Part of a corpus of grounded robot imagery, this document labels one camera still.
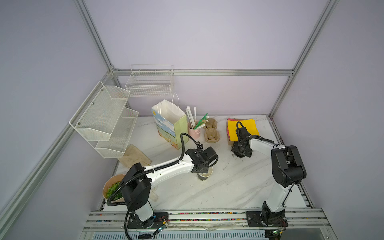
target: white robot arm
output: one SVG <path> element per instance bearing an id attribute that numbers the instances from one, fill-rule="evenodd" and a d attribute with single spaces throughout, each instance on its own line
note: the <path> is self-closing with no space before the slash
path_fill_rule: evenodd
<path id="1" fill-rule="evenodd" d="M 183 135 L 191 138 L 197 148 L 185 151 Z M 180 137 L 182 140 L 180 157 L 147 167 L 136 163 L 120 182 L 119 188 L 108 198 L 107 205 L 126 205 L 128 211 L 134 211 L 139 217 L 142 227 L 146 228 L 151 226 L 155 216 L 148 202 L 152 186 L 183 173 L 208 173 L 208 168 L 218 161 L 218 156 L 213 148 L 208 147 L 203 150 L 203 145 L 186 133 L 182 133 Z M 125 202 L 112 203 L 111 200 L 119 191 L 121 191 Z"/>
<path id="2" fill-rule="evenodd" d="M 306 177 L 306 171 L 299 151 L 295 146 L 284 146 L 258 135 L 250 135 L 247 129 L 237 122 L 238 141 L 232 146 L 237 157 L 251 157 L 252 151 L 259 151 L 272 162 L 272 175 L 275 182 L 271 194 L 263 203 L 261 222 L 273 226 L 284 219 L 285 202 L 294 184 Z"/>

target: wall-mounted wire shelf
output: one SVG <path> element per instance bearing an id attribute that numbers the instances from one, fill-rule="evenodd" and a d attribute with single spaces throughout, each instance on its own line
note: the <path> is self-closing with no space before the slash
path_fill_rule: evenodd
<path id="1" fill-rule="evenodd" d="M 121 158 L 138 112 L 126 108 L 129 91 L 99 82 L 70 120 L 70 125 L 103 158 Z"/>
<path id="2" fill-rule="evenodd" d="M 144 66 L 145 69 L 133 69 Z M 170 96 L 173 91 L 172 65 L 131 65 L 132 73 L 125 85 L 132 97 Z"/>

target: white marble surface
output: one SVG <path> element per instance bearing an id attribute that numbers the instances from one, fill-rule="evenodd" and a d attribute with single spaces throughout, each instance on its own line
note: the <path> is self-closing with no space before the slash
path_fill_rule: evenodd
<path id="1" fill-rule="evenodd" d="M 204 149 L 212 146 L 219 156 L 213 167 L 213 174 L 200 181 L 196 173 L 182 174 L 155 187 L 150 196 L 150 203 L 155 210 L 215 210 L 261 208 L 268 198 L 274 179 L 271 161 L 264 154 L 253 151 L 252 157 L 238 158 L 227 144 L 226 120 L 228 118 L 253 118 L 261 136 L 276 141 L 276 137 L 265 115 L 256 116 L 211 116 L 218 122 L 217 130 L 220 141 L 209 144 L 204 140 L 202 129 L 199 141 Z M 138 147 L 152 165 L 180 156 L 181 149 L 176 150 L 158 135 L 153 117 L 138 117 L 130 139 L 130 144 Z M 192 141 L 185 148 L 195 148 Z M 116 174 L 128 171 L 119 164 Z M 287 200 L 288 208 L 305 208 L 306 205 L 297 186 Z M 109 207 L 104 211 L 126 210 L 124 205 Z"/>

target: beige cloth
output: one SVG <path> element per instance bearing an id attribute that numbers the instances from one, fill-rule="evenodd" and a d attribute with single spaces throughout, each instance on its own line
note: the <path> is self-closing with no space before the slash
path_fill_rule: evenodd
<path id="1" fill-rule="evenodd" d="M 138 162 L 141 162 L 143 166 L 149 166 L 152 163 L 152 161 L 133 144 L 127 147 L 123 157 L 120 158 L 119 161 L 128 169 Z"/>

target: gift bag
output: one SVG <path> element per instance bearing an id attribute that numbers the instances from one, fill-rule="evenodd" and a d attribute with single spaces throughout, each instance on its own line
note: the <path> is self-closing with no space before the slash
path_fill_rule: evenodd
<path id="1" fill-rule="evenodd" d="M 176 149 L 181 148 L 180 134 L 182 132 L 188 133 L 187 115 L 179 106 L 173 103 L 172 97 L 172 102 L 163 100 L 151 108 L 159 135 L 171 143 Z M 186 136 L 183 136 L 183 138 L 184 143 L 189 140 Z"/>

